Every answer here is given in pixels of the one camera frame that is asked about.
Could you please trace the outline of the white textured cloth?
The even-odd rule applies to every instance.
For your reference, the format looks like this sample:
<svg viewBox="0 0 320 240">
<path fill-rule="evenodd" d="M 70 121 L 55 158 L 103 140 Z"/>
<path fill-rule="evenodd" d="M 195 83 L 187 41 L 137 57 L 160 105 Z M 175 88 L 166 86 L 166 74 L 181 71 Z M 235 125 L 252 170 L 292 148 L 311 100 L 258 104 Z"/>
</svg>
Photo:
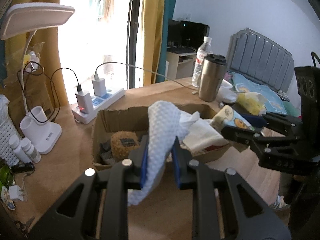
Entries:
<svg viewBox="0 0 320 240">
<path fill-rule="evenodd" d="M 209 119 L 201 119 L 198 111 L 193 114 L 181 111 L 180 125 L 188 131 L 182 143 L 191 153 L 198 153 L 210 146 L 228 145 L 228 141 L 210 123 Z"/>
</svg>

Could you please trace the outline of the white paper towel sheet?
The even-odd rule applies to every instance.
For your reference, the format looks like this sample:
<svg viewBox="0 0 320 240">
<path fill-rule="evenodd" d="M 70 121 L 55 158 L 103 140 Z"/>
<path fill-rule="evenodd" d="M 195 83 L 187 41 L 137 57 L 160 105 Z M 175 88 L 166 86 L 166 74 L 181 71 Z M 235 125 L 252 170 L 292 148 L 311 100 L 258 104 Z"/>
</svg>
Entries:
<svg viewBox="0 0 320 240">
<path fill-rule="evenodd" d="M 141 190 L 128 191 L 128 205 L 138 205 L 157 187 L 165 169 L 165 162 L 175 139 L 183 140 L 189 128 L 200 118 L 189 114 L 168 101 L 157 101 L 148 107 L 149 144 L 146 181 Z"/>
</svg>

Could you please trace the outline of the brown plush keychain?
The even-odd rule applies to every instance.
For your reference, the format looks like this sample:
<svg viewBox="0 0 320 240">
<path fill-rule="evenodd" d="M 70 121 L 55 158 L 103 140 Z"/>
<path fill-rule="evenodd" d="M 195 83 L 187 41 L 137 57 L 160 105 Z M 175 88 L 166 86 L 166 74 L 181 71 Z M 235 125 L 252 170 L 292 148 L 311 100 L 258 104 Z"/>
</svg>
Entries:
<svg viewBox="0 0 320 240">
<path fill-rule="evenodd" d="M 112 154 L 116 161 L 126 159 L 132 150 L 140 147 L 136 133 L 129 131 L 120 131 L 112 134 L 110 143 Z"/>
</svg>

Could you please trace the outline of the duck print tissue pack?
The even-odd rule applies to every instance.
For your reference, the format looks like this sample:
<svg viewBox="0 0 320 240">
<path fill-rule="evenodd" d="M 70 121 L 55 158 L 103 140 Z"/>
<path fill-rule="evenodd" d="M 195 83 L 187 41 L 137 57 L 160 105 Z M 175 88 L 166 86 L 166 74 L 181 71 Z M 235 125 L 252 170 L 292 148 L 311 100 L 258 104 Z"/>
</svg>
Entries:
<svg viewBox="0 0 320 240">
<path fill-rule="evenodd" d="M 254 131 L 254 127 L 231 106 L 225 105 L 213 118 L 210 125 L 221 132 L 225 126 L 233 126 Z"/>
</svg>

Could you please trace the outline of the red plush keychain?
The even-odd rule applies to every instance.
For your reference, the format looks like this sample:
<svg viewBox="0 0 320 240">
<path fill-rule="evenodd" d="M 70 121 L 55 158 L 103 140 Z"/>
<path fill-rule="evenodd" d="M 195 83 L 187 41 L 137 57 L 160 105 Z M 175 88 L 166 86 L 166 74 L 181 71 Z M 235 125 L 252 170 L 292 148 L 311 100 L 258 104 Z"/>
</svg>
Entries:
<svg viewBox="0 0 320 240">
<path fill-rule="evenodd" d="M 210 152 L 210 151 L 215 151 L 215 150 L 218 150 L 220 148 L 222 148 L 223 146 L 215 146 L 215 145 L 211 145 L 207 148 L 205 148 L 206 151 Z"/>
</svg>

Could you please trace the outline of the dark grey glove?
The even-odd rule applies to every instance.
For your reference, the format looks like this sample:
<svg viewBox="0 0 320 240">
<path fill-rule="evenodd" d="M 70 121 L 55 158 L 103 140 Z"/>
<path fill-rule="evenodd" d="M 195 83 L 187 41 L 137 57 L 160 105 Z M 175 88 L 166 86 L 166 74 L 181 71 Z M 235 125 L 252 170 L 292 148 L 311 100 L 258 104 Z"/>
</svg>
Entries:
<svg viewBox="0 0 320 240">
<path fill-rule="evenodd" d="M 110 141 L 100 144 L 100 160 L 105 165 L 113 166 L 116 163 L 112 154 Z"/>
</svg>

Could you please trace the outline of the blue patterned bed blanket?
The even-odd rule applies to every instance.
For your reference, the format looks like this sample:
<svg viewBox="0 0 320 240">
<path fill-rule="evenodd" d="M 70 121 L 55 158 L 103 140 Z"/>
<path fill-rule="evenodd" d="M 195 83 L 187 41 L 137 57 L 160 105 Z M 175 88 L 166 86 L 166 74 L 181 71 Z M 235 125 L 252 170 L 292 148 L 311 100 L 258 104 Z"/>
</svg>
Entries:
<svg viewBox="0 0 320 240">
<path fill-rule="evenodd" d="M 244 94 L 238 99 L 240 106 L 254 115 L 258 111 L 272 112 L 299 117 L 300 111 L 289 101 L 284 101 L 280 96 L 266 85 L 260 85 L 250 81 L 243 75 L 235 72 L 227 72 L 225 80 L 233 85 L 233 90 Z"/>
</svg>

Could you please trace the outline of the yellow tissue pack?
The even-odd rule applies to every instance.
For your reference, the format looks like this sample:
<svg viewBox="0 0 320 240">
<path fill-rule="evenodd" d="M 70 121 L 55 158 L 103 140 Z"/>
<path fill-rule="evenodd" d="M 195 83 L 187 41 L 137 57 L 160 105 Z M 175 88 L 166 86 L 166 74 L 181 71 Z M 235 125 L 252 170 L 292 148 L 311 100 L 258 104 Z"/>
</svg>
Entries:
<svg viewBox="0 0 320 240">
<path fill-rule="evenodd" d="M 252 115 L 262 115 L 267 112 L 265 103 L 268 102 L 262 94 L 257 92 L 238 93 L 237 103 Z"/>
</svg>

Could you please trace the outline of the grey padded headboard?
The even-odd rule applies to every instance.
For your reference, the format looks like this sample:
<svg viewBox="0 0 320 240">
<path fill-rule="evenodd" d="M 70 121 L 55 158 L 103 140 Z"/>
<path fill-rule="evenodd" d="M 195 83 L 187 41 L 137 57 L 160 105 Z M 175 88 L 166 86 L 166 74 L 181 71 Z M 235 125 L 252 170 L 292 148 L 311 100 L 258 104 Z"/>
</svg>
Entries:
<svg viewBox="0 0 320 240">
<path fill-rule="evenodd" d="M 266 85 L 271 90 L 287 92 L 295 62 L 292 54 L 266 36 L 249 28 L 233 34 L 227 53 L 228 70 Z"/>
</svg>

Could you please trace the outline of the white power strip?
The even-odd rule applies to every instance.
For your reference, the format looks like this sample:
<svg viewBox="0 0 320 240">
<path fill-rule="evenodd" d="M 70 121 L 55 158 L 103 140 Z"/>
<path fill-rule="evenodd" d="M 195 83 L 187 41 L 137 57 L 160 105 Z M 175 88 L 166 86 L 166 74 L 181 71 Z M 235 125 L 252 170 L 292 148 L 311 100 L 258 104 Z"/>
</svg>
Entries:
<svg viewBox="0 0 320 240">
<path fill-rule="evenodd" d="M 92 120 L 95 119 L 97 113 L 102 109 L 107 109 L 116 101 L 121 99 L 125 95 L 125 90 L 123 88 L 119 90 L 110 90 L 106 91 L 106 94 L 103 96 L 92 96 L 93 111 L 89 114 L 80 111 L 78 105 L 72 108 L 72 113 L 77 122 L 82 124 L 89 124 Z"/>
</svg>

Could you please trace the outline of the steel travel tumbler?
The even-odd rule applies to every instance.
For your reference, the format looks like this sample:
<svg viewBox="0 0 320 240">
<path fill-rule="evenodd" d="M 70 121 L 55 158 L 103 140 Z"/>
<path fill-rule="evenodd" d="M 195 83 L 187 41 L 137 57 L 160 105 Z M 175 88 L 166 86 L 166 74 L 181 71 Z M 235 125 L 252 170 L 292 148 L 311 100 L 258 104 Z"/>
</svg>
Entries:
<svg viewBox="0 0 320 240">
<path fill-rule="evenodd" d="M 204 57 L 198 96 L 206 102 L 215 100 L 227 72 L 226 57 L 208 54 Z"/>
</svg>

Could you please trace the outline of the black flashlight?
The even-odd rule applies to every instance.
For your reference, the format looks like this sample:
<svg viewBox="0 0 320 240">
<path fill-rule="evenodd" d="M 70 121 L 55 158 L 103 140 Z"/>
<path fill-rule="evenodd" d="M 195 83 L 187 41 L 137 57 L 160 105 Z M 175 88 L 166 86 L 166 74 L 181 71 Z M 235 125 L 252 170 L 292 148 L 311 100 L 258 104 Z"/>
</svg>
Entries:
<svg viewBox="0 0 320 240">
<path fill-rule="evenodd" d="M 13 174 L 33 173 L 35 171 L 35 166 L 33 165 L 33 163 L 12 165 L 11 171 Z"/>
</svg>

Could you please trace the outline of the small white plug adapter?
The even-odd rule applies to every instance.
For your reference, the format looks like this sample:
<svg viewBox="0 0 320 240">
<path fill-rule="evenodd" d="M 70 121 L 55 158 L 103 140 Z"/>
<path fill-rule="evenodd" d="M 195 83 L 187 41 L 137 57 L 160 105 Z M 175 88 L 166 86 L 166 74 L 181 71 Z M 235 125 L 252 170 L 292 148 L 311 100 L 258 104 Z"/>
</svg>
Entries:
<svg viewBox="0 0 320 240">
<path fill-rule="evenodd" d="M 27 201 L 27 193 L 25 189 L 19 187 L 18 185 L 13 185 L 9 187 L 9 196 L 10 199 L 14 202 L 26 202 Z"/>
</svg>

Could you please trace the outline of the yellow curtain left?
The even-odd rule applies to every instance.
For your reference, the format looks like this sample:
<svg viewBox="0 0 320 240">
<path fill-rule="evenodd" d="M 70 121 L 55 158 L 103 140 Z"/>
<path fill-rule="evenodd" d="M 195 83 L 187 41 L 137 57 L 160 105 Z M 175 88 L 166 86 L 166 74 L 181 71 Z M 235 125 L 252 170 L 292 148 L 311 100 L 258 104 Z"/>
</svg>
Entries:
<svg viewBox="0 0 320 240">
<path fill-rule="evenodd" d="M 13 0 L 11 5 L 27 3 L 27 2 L 50 2 L 59 3 L 60 0 Z M 10 38 L 5 41 L 6 53 L 8 55 L 23 49 L 28 35 L 22 34 Z M 68 99 L 63 80 L 62 72 L 59 70 L 61 67 L 58 47 L 58 28 L 49 28 L 38 30 L 31 40 L 31 44 L 43 43 L 43 48 L 40 53 L 40 64 L 44 67 L 47 75 L 53 75 L 53 83 L 55 85 L 57 96 L 61 106 L 68 105 Z"/>
</svg>

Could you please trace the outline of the teal curtain right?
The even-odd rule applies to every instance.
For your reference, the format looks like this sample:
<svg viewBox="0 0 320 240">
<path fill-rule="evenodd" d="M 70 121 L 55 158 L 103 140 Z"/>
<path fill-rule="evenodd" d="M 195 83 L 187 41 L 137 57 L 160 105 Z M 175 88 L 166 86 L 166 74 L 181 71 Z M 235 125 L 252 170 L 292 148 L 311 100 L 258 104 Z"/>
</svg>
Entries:
<svg viewBox="0 0 320 240">
<path fill-rule="evenodd" d="M 164 13 L 163 13 L 163 29 L 162 29 L 162 43 L 159 56 L 159 63 L 157 69 L 156 83 L 165 81 L 165 66 L 166 66 L 166 53 L 168 43 L 168 26 L 169 20 L 172 19 L 174 14 L 176 0 L 164 0 Z"/>
</svg>

